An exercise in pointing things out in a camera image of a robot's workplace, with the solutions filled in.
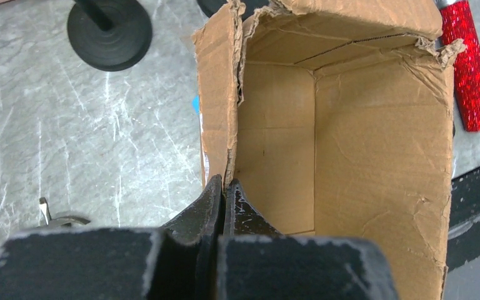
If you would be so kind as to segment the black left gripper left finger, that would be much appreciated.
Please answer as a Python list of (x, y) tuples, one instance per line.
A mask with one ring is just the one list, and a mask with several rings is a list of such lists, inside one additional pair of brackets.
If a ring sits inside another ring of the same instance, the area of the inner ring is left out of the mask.
[(214, 299), (222, 179), (161, 227), (31, 229), (0, 248), (0, 299)]

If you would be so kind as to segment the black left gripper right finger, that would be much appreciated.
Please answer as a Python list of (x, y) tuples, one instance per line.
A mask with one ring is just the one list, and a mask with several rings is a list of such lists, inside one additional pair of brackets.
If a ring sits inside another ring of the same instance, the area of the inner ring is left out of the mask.
[(220, 299), (396, 299), (389, 263), (372, 241), (281, 234), (238, 180), (226, 192), (219, 238)]

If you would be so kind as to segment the blue toy microphone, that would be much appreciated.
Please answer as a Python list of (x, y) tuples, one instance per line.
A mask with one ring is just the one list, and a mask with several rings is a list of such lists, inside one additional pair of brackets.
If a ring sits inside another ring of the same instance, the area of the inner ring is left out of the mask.
[(192, 106), (193, 106), (194, 111), (196, 112), (196, 114), (199, 114), (199, 113), (200, 113), (200, 110), (199, 110), (199, 96), (196, 96), (196, 97), (192, 100)]

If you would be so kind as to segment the brown cardboard box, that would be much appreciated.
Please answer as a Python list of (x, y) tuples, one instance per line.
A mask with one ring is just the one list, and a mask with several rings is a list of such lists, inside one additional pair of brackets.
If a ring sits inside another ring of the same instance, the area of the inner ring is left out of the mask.
[(402, 299), (441, 299), (453, 62), (433, 1), (227, 1), (192, 35), (202, 180), (284, 234), (376, 242)]

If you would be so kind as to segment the shock mount desk stand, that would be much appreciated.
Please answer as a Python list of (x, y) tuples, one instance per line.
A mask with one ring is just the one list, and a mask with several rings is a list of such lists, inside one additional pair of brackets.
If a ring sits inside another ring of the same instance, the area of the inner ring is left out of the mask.
[(134, 66), (146, 55), (153, 26), (139, 1), (75, 1), (67, 18), (67, 36), (86, 64), (116, 72)]

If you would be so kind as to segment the red glitter microphone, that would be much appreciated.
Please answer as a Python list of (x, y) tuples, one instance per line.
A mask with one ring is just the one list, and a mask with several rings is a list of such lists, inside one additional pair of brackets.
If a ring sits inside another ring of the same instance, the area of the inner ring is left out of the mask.
[(444, 44), (462, 39), (466, 50), (454, 63), (454, 90), (464, 129), (480, 131), (480, 42), (468, 1), (436, 1)]

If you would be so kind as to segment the clip mount desk stand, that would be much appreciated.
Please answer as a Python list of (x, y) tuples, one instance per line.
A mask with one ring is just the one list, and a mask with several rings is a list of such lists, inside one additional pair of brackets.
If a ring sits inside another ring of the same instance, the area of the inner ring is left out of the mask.
[[(227, 3), (226, 0), (197, 0), (196, 2), (208, 18), (218, 12), (218, 10)], [(241, 0), (241, 2), (246, 6), (245, 12), (242, 15), (243, 21), (252, 16), (255, 9), (269, 4), (268, 0)]]

